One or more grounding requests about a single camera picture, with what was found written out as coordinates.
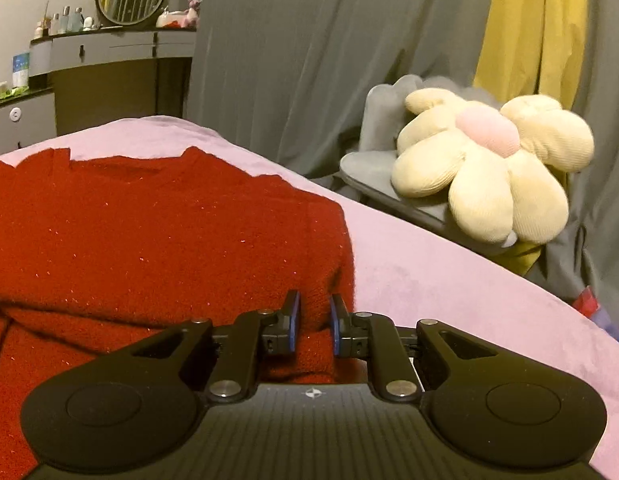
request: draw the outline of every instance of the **metal screw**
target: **metal screw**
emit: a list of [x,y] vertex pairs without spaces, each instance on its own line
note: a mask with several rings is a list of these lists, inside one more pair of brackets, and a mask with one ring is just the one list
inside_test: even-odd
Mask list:
[[412,381],[391,381],[387,386],[385,386],[387,393],[390,393],[397,397],[407,397],[410,395],[414,395],[418,391],[418,386],[416,386]]
[[217,397],[233,397],[240,393],[240,384],[231,380],[216,381],[209,391]]

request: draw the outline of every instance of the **pink plush toy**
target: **pink plush toy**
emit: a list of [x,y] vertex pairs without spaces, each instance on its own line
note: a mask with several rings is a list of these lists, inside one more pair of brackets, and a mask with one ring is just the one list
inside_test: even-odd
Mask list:
[[198,27],[198,11],[200,10],[200,0],[187,1],[189,1],[189,11],[187,12],[187,17],[185,17],[183,27],[196,28]]

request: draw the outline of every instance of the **red sweater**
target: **red sweater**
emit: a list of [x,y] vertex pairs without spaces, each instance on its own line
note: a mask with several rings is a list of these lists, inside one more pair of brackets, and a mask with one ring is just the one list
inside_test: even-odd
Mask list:
[[276,309],[290,288],[297,355],[267,378],[337,380],[328,295],[352,305],[353,257],[336,203],[196,148],[0,162],[0,480],[35,465],[19,412],[42,381],[173,323]]

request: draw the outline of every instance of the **bedside cabinet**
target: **bedside cabinet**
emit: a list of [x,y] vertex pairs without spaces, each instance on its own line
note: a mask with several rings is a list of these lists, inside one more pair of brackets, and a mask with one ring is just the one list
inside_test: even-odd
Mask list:
[[51,89],[0,102],[0,155],[55,136],[56,111]]

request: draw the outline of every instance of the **pink blanket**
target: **pink blanket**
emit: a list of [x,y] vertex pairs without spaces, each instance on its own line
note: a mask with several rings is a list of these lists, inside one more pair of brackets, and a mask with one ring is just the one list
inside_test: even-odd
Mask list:
[[76,160],[112,155],[155,158],[180,155],[189,146],[250,174],[278,174],[299,189],[339,202],[352,237],[356,310],[386,314],[403,326],[425,317],[440,319],[590,383],[608,410],[605,435],[592,465],[609,480],[619,480],[619,344],[558,298],[481,256],[323,189],[211,130],[174,118],[116,121],[0,159],[17,164],[31,153],[61,147],[70,147]]

